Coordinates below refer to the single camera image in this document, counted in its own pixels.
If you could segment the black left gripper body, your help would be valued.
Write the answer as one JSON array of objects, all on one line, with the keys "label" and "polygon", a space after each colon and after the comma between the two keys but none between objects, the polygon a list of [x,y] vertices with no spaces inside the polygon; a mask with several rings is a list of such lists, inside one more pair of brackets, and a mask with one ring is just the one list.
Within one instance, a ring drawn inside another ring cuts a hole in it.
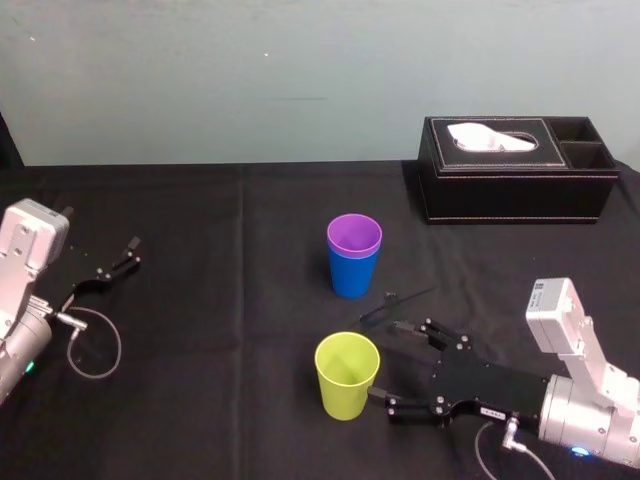
[{"label": "black left gripper body", "polygon": [[35,284],[35,296],[55,311],[66,311],[81,296],[111,283],[106,267],[78,246],[65,246]]}]

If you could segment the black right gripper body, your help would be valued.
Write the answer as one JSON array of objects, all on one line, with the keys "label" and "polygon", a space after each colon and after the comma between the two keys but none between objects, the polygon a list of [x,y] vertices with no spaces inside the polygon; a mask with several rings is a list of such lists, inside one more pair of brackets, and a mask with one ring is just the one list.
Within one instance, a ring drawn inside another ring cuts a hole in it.
[{"label": "black right gripper body", "polygon": [[431,411],[443,419],[463,414],[497,420],[538,420],[548,379],[480,358],[473,349],[444,350],[431,378]]}]

